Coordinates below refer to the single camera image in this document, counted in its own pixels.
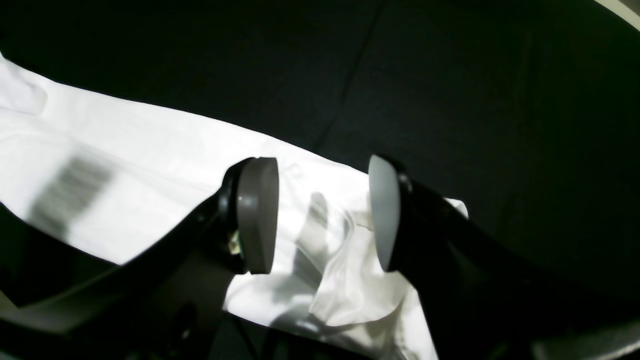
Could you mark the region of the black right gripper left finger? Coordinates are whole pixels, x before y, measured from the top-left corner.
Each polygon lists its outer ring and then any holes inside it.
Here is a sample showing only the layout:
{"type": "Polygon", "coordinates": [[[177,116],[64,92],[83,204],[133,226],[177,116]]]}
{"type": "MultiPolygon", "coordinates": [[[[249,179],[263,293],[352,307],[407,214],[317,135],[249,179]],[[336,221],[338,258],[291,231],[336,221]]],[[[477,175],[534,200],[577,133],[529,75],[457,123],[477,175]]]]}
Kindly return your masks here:
{"type": "Polygon", "coordinates": [[[231,166],[218,191],[145,251],[61,294],[1,312],[16,360],[206,360],[233,278],[269,274],[278,162],[231,166]]]}

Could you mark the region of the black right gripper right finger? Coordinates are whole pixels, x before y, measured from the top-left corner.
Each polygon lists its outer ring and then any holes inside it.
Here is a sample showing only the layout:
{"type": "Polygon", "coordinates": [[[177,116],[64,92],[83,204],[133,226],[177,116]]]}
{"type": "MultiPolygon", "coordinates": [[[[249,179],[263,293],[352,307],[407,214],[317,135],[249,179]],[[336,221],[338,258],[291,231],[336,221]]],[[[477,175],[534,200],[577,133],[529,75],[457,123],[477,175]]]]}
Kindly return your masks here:
{"type": "Polygon", "coordinates": [[[480,230],[402,164],[371,155],[381,268],[418,294],[441,360],[637,360],[639,304],[573,284],[480,230]]]}

